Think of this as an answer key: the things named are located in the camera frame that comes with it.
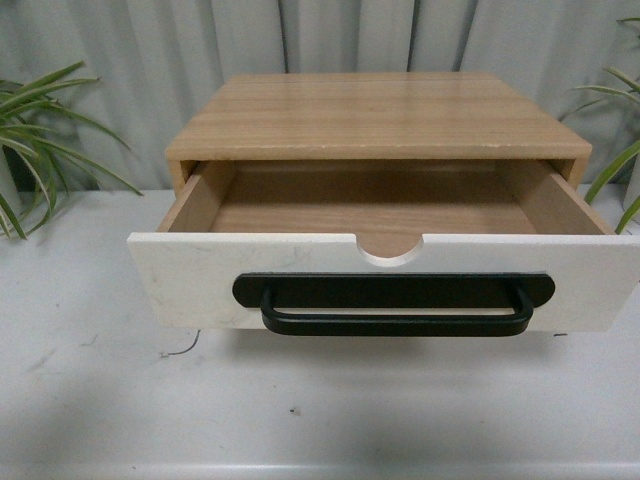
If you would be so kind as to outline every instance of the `wire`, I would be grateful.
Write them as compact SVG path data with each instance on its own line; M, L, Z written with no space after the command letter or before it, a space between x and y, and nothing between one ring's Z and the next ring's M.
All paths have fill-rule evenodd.
M193 347L196 346L196 343L198 343L198 339L200 338L201 331L202 330L198 330L198 333L196 333L196 338L193 340L193 343L191 344L191 346L186 350L182 350L181 352L171 352L171 353L160 352L160 358L167 358L167 357L170 357L171 355L182 355L183 353L190 352L191 350L193 350Z

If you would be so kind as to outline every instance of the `black handle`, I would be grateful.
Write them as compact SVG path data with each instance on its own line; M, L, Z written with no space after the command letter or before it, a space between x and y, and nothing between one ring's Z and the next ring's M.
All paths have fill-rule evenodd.
M282 335L500 337L526 330L534 304L522 282L505 279L508 315L336 315L284 313L273 308L273 283L266 283L260 310L265 326Z

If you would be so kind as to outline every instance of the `scratch mark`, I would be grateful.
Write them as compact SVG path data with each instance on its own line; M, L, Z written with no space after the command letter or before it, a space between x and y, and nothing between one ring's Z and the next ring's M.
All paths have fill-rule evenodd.
M89 343L81 343L81 344L80 344L80 346L81 346L81 347L90 347L91 345L93 345L94 343L96 343L97 338L98 338L98 334L96 333L96 334L93 336L93 339L92 339Z
M44 355L40 360L38 360L36 363L31 365L27 369L27 373L33 373L36 370L40 370L42 367L44 367L44 364L47 363L51 357L53 357L54 353L56 353L56 350L57 350L57 348L52 349L49 353Z
M293 258L285 263L278 265L278 268L288 268L296 264L305 263L311 257L311 250L302 249L301 247L293 247Z

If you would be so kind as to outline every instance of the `wood grain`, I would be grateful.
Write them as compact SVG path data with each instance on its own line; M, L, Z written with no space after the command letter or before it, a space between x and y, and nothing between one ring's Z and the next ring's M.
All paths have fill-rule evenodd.
M497 172L541 234L602 235L613 230L561 175L540 161L499 162Z
M191 174L195 171L200 162L195 160L185 160L183 162L167 162L169 164L169 173L171 174L171 181L173 185L173 191L176 193L182 192L189 180Z
M376 158L572 162L587 158L590 151L587 142L492 75L376 73L233 79L166 154L170 163ZM562 173L569 178L571 168ZM177 188L181 182L174 180Z
M218 213L234 176L233 162L201 163L157 231L206 232Z
M580 185L580 181L587 170L589 163L589 155L585 154L571 161L549 161L549 164L562 175L567 183L575 190Z
M379 257L424 233L535 233L494 171L239 170L212 232L355 233Z

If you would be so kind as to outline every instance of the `green leaf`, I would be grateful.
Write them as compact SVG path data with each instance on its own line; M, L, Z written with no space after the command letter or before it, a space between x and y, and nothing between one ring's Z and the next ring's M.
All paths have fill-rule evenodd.
M94 83L97 81L98 81L97 78L79 78L77 80L65 80L64 82L58 82L52 85L45 85L43 87L26 91L20 95L13 96L10 100L0 103L0 115L7 116L9 115L9 112L11 111L12 108L22 105L27 101L31 101L35 98L41 97L44 94L54 92L56 90L62 90L65 88L73 87L76 85Z
M84 62L74 63L73 65L69 65L68 67L61 68L60 70L56 70L55 72L51 72L43 77L40 77L33 82L27 83L16 90L16 93L20 94L23 92L27 92L30 90L34 90L36 88L42 87L44 85L49 85L55 81L60 80L61 78L66 77L67 75L75 72L79 68L84 67Z
M47 202L47 213L45 216L49 218L53 213L53 207L51 206L51 199L49 198L49 192L47 191L47 187L45 187L44 182L42 181L42 178L40 177L36 169L33 168L33 165L31 165L31 163L25 158L24 155L22 155L20 152L17 152L17 153L18 153L18 156L22 159L22 162L25 164L25 166L29 170L29 172L31 172L31 176L36 181L36 183L40 187L40 190L42 191L42 194L44 195L44 198Z
M45 200L47 201L48 209L45 212L45 214L42 216L40 221L31 229L29 229L28 232L26 232L26 235L30 235L31 233L33 233L34 231L42 227L45 223L47 223L51 217L53 217L55 213L56 203L58 201L57 200L58 189L54 179L55 170L52 162L50 161L50 158L53 158L53 156L50 154L49 151L47 151L46 149L43 149L37 144L34 145L34 147L38 152L38 160L41 167L46 169L47 171L47 182L46 182L46 185L44 185L43 181L40 181L38 183L39 188L35 189L35 195L34 195L33 201L29 206L28 210L22 216L22 218L26 218L28 215L31 214L31 212L35 209L35 207L40 205L42 197L44 197Z
M596 103L600 103L600 102L604 102L606 99L604 98L599 98L598 100L593 100L591 102L587 102L587 103L583 103L582 105L580 105L577 108L574 108L573 110L570 110L568 113L565 113L563 115L560 115L560 117L558 117L559 121L564 121L567 117L574 115L576 113L578 113L580 110L583 110L587 107L590 107L591 105L595 105Z
M18 117L21 114L23 114L24 112L29 112L31 110L38 110L40 108L43 108L46 105L49 105L49 104L52 104L52 103L56 103L56 102L57 102L57 100L35 100L33 102L25 103L24 105L20 105L20 106L14 108L10 112L8 112L5 116L6 117Z
M56 130L49 127L43 127L41 125L34 125L32 123L13 123L11 125L0 125L0 132L7 130L36 130L39 132L54 132L57 133Z
M31 212L33 212L33 210L35 210L35 208L40 205L40 202L42 201L43 195L42 192L40 191L40 189L36 189L33 198L31 199L31 205L29 205L28 208L26 208L21 214L20 214L20 220L24 220L25 218L27 218Z
M638 213L638 211L640 211L640 195L636 197L633 203L629 205L629 208L627 208L627 210L624 212L624 215L622 215L622 218L620 219L620 222L616 227L616 233L622 233L624 227L626 227L627 223L629 223L631 219L636 216L636 213Z
M16 152L22 152L25 155L29 155L30 157L36 157L38 155L30 147L16 140L12 140L11 138L0 136L0 145L6 145L7 147L14 149Z
M86 123L87 125L91 125L92 127L100 130L102 133L106 133L107 135L109 135L111 138L113 138L114 140L116 140L118 143L120 143L121 145L123 145L127 150L131 150L131 148L129 148L129 145L127 145L127 143L122 140L122 138L120 138L118 135L116 135L115 132L113 132L112 130L108 129L107 127L105 127L104 125L100 124L99 122L96 122L95 120L86 117L80 113L74 112L73 110L69 110L66 107L63 107L60 104L51 104L48 105L46 107L43 108L44 110L51 110L54 112L59 113L60 115L64 115L65 117L74 119L74 120L79 120L83 123Z
M102 188L102 183L100 182L100 179L96 176L95 172L92 172L91 170L89 170L87 167L85 167L82 163L74 160L73 158L70 158L66 155L60 155L64 160L66 160L67 162L69 162L71 165L73 165L75 168L77 168L78 170L81 170L82 172L84 172L89 178L91 178L92 180L94 180L96 182L96 184L98 185L99 188Z
M617 68L607 67L604 69L604 71L610 73L611 75L616 77L618 80L626 83L629 87L631 87L631 89L634 92L640 93L640 84L638 84L637 82L627 77L623 72L621 72Z
M111 170L103 167L99 163L96 163L93 160L90 160L89 158L87 158L84 155L82 155L80 152L77 152L77 151L75 151L75 150L73 150L71 148L65 147L64 145L61 145L59 143L51 142L50 140L46 140L44 138L33 137L33 136L27 135L27 134L24 134L23 136L25 138L29 139L31 142L41 143L43 145L46 145L46 146L52 148L53 150L56 150L58 152L64 153L69 160L75 159L77 161L85 163L85 164L91 166L92 168L98 170L99 172L102 172L103 174L105 174L105 175L117 180L118 182L122 183L123 185L127 186L131 191L135 192L136 194L142 195L142 192L140 190L138 190L132 184L127 182L124 178L120 177L116 173L113 173Z
M0 80L0 91L13 93L22 86L21 83L10 80Z
M602 187L611 180L616 173L620 171L624 165L635 157L640 152L640 140L633 143L630 147L624 150L620 155L618 155L613 162L609 164L607 168L605 168L600 174L596 177L596 179L591 184L591 188L585 195L584 199L587 203L593 202L593 199L598 195Z
M618 90L617 88L602 87L600 85L583 85L581 87L575 87L574 90L590 90L592 92L606 93L608 95L619 95L628 100L631 100L632 102L640 104L640 100L638 100L636 97L631 95L629 92L625 92L624 90Z
M46 151L46 155L49 158L49 162L51 163L51 166L53 167L53 171L56 173L56 176L60 180L60 183L62 184L62 188L64 188L65 193L69 193L69 185L67 184L66 178L64 178L64 173L62 173L62 168L60 167L60 164L58 163L58 159L55 157L55 155L53 155L48 150Z
M0 208L0 227L2 227L2 231L7 236L7 238L11 238L11 233L9 232L7 219L4 216L4 212L2 211L2 208Z
M26 240L27 236L25 235L24 230L22 230L22 226L20 225L20 221L18 220L18 217L16 217L16 214L13 212L13 210L11 210L9 203L5 200L5 198L2 196L1 193L0 193L0 209L2 209L2 211L7 215L7 217L9 218L9 221L13 225L13 228L16 230L16 233L18 234L18 236L23 240Z

